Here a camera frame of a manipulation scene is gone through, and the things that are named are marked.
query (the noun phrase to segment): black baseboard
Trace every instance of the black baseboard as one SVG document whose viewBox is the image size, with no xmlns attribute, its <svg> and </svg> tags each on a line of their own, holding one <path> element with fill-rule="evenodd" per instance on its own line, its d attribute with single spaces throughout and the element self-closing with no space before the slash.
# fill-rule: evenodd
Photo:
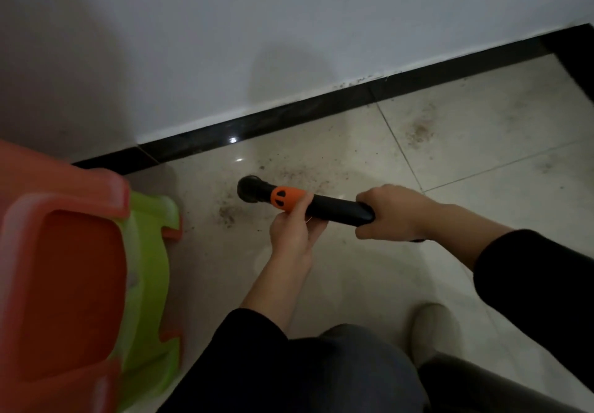
<svg viewBox="0 0 594 413">
<path fill-rule="evenodd" d="M 584 93 L 594 101 L 594 28 L 579 25 L 529 40 L 512 42 L 386 78 L 346 87 L 292 104 L 260 111 L 202 129 L 130 147 L 75 163 L 129 174 L 184 156 L 341 113 L 372 102 L 470 77 L 510 64 L 555 54 Z"/>
</svg>

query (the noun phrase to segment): green plastic stool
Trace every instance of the green plastic stool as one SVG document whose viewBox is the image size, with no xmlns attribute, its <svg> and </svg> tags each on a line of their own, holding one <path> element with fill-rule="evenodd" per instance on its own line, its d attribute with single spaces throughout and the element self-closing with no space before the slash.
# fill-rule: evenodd
<svg viewBox="0 0 594 413">
<path fill-rule="evenodd" d="M 132 192 L 130 217 L 115 222 L 122 231 L 127 260 L 127 291 L 113 356 L 122 361 L 118 409 L 162 393 L 175 378 L 181 333 L 161 332 L 169 289 L 169 260 L 163 238 L 181 239 L 174 201 Z"/>
</svg>

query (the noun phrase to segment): person's left hand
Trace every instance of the person's left hand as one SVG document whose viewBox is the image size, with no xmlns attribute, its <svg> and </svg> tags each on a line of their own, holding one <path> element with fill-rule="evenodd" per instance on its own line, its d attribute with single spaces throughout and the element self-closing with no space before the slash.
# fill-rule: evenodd
<svg viewBox="0 0 594 413">
<path fill-rule="evenodd" d="M 311 248 L 328 225 L 328 221 L 318 218 L 307 220 L 305 217 L 312 199 L 312 193 L 305 193 L 291 213 L 282 212 L 274 219 L 270 226 L 271 260 L 278 259 L 311 267 Z"/>
</svg>

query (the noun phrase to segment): black handle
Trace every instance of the black handle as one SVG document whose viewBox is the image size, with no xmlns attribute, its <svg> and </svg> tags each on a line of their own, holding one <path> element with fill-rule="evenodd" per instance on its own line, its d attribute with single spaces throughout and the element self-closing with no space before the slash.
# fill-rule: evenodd
<svg viewBox="0 0 594 413">
<path fill-rule="evenodd" d="M 329 198 L 319 194 L 314 194 L 314 199 L 307 207 L 307 215 L 355 227 L 375 220 L 373 208 L 366 203 Z"/>
</svg>

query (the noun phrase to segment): shoe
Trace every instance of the shoe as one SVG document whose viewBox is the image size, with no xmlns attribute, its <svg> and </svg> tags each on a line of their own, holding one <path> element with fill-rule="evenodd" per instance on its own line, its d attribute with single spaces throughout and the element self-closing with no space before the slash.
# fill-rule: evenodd
<svg viewBox="0 0 594 413">
<path fill-rule="evenodd" d="M 441 304 L 423 305 L 412 324 L 412 362 L 419 369 L 438 353 L 463 358 L 460 323 Z"/>
</svg>

